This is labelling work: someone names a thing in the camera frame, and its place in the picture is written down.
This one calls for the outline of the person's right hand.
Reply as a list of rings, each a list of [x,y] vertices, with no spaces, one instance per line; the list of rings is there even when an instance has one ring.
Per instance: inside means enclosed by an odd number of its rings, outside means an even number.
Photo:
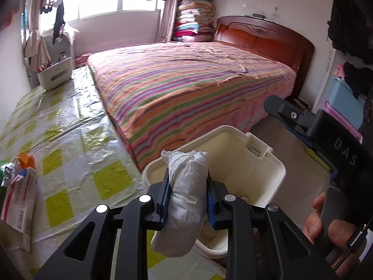
[[[326,193],[323,192],[313,200],[312,207],[314,208],[314,212],[308,216],[305,222],[305,227],[302,230],[303,234],[306,235],[312,244],[314,244],[316,238],[320,235],[323,229],[323,223],[321,221],[321,209],[324,204],[325,194]],[[333,222],[329,225],[328,237],[335,246],[342,249],[344,255],[348,251],[348,239],[351,237],[354,231],[354,225],[343,220],[336,219],[333,220]],[[336,270],[336,273],[344,274],[356,266],[358,264],[359,257],[366,247],[366,244],[367,240],[364,240],[363,244],[355,253],[350,253],[350,255],[348,255],[345,261]]]

